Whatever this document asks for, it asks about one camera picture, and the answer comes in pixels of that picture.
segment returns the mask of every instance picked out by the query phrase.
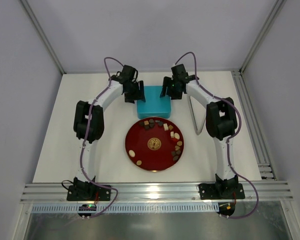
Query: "circular gold logo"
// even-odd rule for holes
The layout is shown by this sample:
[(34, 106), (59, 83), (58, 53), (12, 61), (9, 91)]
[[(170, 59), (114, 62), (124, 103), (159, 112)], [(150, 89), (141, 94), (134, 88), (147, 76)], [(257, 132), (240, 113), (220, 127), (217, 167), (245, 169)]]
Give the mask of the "circular gold logo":
[(156, 151), (160, 147), (161, 147), (161, 141), (158, 138), (152, 137), (152, 138), (149, 139), (149, 141), (148, 141), (148, 148), (149, 149), (151, 149), (153, 151)]

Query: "white tabletop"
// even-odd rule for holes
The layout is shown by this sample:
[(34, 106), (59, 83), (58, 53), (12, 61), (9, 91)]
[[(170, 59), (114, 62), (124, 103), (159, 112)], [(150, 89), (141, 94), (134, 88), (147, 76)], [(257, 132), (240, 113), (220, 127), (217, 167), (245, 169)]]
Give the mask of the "white tabletop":
[[(144, 85), (162, 85), (170, 72), (140, 72)], [(233, 141), (234, 165), (238, 173), (250, 180), (261, 180), (257, 160), (249, 137), (246, 121), (230, 71), (198, 72), (200, 81), (220, 97), (231, 97), (241, 112), (242, 129)], [(59, 183), (73, 180), (79, 166), (81, 140), (73, 130), (76, 104), (88, 101), (101, 92), (108, 76), (98, 74), (65, 74), (62, 77), (49, 126), (36, 168), (34, 183)], [(199, 123), (205, 109), (194, 99), (193, 108)], [(138, 121), (136, 105), (125, 103), (118, 97), (104, 113), (104, 133), (97, 146), (95, 159), (96, 180), (102, 183), (141, 182), (206, 182), (215, 181), (217, 169), (216, 149), (206, 128), (197, 136), (193, 127), (187, 96), (171, 101), (170, 121), (175, 123), (184, 137), (184, 151), (171, 168), (145, 171), (131, 162), (124, 148), (130, 127)]]

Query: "dark red disc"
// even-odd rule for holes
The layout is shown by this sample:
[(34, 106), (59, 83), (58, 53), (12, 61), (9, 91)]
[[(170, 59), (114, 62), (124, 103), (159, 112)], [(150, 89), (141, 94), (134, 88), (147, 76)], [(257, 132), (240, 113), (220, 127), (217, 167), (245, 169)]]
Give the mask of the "dark red disc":
[[(162, 123), (167, 124), (169, 129), (160, 126)], [(177, 133), (179, 139), (171, 137), (171, 132)], [(173, 122), (160, 117), (139, 120), (125, 137), (128, 157), (135, 165), (148, 171), (162, 171), (176, 164), (184, 146), (180, 129)]]

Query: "white wall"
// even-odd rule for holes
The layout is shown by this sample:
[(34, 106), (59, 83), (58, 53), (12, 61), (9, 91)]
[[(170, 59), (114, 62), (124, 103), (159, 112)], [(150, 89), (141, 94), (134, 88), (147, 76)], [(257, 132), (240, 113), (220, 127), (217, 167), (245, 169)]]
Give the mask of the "white wall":
[(66, 72), (104, 72), (106, 56), (154, 71), (170, 70), (188, 51), (201, 70), (238, 69), (275, 0), (29, 3)]
[(244, 76), (275, 173), (300, 209), (300, 0), (286, 2)]
[(11, 239), (61, 74), (17, 0), (0, 0), (0, 240)]

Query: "teal container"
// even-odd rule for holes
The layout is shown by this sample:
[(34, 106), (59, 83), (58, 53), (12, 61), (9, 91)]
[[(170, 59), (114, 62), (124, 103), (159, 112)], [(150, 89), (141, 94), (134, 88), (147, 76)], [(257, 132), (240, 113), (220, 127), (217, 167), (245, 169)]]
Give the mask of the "teal container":
[(139, 119), (149, 117), (170, 118), (171, 100), (169, 96), (160, 97), (162, 86), (145, 86), (145, 102), (136, 101), (136, 111)]

